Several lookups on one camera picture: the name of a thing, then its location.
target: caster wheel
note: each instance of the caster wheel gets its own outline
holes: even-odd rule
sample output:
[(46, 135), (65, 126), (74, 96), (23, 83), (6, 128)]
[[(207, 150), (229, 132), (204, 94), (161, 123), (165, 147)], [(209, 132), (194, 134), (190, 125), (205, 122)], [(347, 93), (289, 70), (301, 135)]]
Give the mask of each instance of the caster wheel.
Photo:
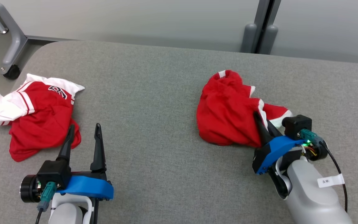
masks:
[(20, 69), (17, 65), (12, 65), (7, 73), (4, 74), (4, 77), (10, 80), (15, 80), (20, 75)]

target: blue plastic bracket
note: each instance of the blue plastic bracket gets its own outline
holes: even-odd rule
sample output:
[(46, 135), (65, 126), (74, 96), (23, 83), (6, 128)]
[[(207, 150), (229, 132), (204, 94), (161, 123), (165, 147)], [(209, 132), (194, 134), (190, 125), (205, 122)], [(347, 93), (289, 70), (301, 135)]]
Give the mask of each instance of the blue plastic bracket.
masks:
[(57, 193), (75, 194), (99, 199), (112, 199), (114, 188), (105, 180), (73, 176), (64, 190), (57, 190)]
[(303, 144), (305, 141), (292, 140), (287, 136), (278, 136), (273, 138), (268, 144), (270, 145), (270, 153), (263, 160), (262, 165), (256, 174), (265, 173), (267, 169), (276, 162), (281, 156), (290, 151), (293, 147)]

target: gray fabric surface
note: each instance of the gray fabric surface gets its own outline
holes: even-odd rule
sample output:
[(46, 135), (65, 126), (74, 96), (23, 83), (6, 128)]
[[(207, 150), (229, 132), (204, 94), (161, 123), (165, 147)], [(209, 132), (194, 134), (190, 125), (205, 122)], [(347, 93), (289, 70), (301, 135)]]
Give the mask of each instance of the gray fabric surface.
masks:
[[(26, 73), (85, 86), (74, 105), (82, 142), (71, 152), (71, 168), (89, 170), (101, 123), (115, 188), (114, 200), (100, 203), (101, 224), (293, 223), (269, 176), (253, 173), (253, 149), (215, 146), (198, 135), (201, 90), (224, 69), (255, 85), (255, 97), (313, 119), (342, 168), (349, 215), (358, 223), (358, 64), (67, 41), (38, 50), (14, 88)], [(19, 186), (58, 149), (16, 163), (8, 131), (0, 127), (0, 223), (34, 223), (36, 204), (21, 201)], [(329, 158), (315, 164), (323, 176), (337, 174)], [(335, 189), (343, 204), (341, 187)]]

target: white wall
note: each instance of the white wall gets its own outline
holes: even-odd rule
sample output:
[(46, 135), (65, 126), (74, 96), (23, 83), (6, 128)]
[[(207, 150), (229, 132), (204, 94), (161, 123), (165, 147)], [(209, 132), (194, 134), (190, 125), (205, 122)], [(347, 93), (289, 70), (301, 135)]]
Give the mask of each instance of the white wall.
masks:
[(358, 62), (358, 0), (282, 0), (271, 55)]
[(259, 0), (0, 0), (25, 35), (239, 51)]

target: crumpled red cloth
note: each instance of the crumpled red cloth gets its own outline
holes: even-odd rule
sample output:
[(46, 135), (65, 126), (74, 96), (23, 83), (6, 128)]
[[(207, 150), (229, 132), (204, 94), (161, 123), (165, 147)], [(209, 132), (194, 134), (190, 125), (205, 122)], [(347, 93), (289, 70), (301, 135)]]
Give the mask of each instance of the crumpled red cloth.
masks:
[(254, 86), (243, 85), (240, 75), (232, 70), (213, 75), (204, 86), (197, 107), (200, 137), (220, 146), (238, 143), (261, 147), (254, 112), (260, 114), (266, 128), (267, 120), (279, 128), (282, 120), (292, 116), (292, 113), (283, 106), (251, 98), (254, 91)]

